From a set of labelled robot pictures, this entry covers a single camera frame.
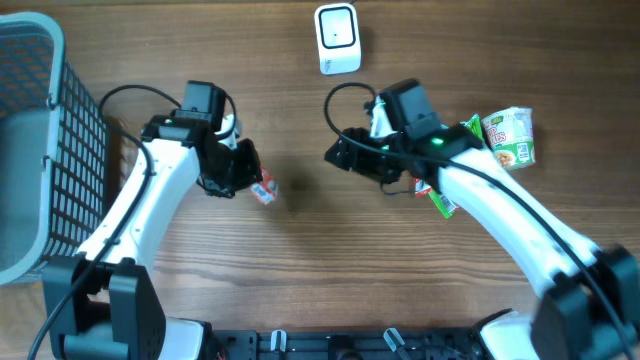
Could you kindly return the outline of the green snack bag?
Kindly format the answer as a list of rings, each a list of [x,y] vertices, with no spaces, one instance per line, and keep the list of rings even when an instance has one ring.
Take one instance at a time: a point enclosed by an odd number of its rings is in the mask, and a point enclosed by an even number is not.
[[[473,115],[468,121],[463,121],[462,125],[478,138],[483,139],[482,126],[478,114]],[[458,209],[455,203],[451,202],[445,195],[436,192],[425,180],[414,178],[413,185],[414,195],[416,197],[428,197],[445,219],[449,219]]]

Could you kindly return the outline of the small red white carton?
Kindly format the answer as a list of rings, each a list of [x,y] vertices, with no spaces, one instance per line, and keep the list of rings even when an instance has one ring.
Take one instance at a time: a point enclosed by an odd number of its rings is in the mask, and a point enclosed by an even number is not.
[[[260,170],[262,180],[252,184],[250,190],[260,203],[268,205],[277,198],[278,184],[264,166]]]

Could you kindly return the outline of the instant noodle cup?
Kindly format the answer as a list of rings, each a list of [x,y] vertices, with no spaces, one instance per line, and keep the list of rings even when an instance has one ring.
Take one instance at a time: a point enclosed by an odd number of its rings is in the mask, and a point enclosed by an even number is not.
[[[532,109],[510,107],[481,120],[496,160],[506,170],[535,163]]]

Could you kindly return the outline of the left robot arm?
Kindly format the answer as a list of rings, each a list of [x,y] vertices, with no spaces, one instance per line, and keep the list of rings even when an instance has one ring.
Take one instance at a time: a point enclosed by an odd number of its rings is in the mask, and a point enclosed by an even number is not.
[[[57,359],[225,359],[206,321],[167,316],[151,280],[158,248],[193,186],[231,199],[261,181],[254,144],[241,136],[232,97],[188,81],[183,101],[154,116],[133,142],[137,163],[107,215],[71,257],[45,267],[45,339]]]

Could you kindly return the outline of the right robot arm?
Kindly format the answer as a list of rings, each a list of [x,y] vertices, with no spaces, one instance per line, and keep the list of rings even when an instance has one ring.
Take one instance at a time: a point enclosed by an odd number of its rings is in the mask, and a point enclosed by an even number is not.
[[[533,316],[497,315],[476,327],[494,359],[612,359],[639,343],[639,266],[601,249],[511,177],[467,127],[444,126],[414,78],[374,91],[366,128],[337,131],[325,160],[380,184],[403,174],[478,221],[507,251],[540,303]]]

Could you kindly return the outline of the grey plastic shopping basket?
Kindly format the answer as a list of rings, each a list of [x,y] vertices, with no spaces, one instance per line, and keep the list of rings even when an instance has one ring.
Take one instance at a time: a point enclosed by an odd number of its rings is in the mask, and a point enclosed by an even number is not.
[[[51,17],[1,18],[1,283],[39,279],[105,214],[109,132]]]

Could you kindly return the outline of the black mounting rail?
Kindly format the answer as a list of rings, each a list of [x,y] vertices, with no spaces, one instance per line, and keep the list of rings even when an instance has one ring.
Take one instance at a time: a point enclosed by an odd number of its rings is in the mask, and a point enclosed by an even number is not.
[[[381,331],[289,332],[222,330],[214,333],[214,360],[535,359],[533,348],[504,345],[491,352],[474,328],[401,331],[400,342]]]

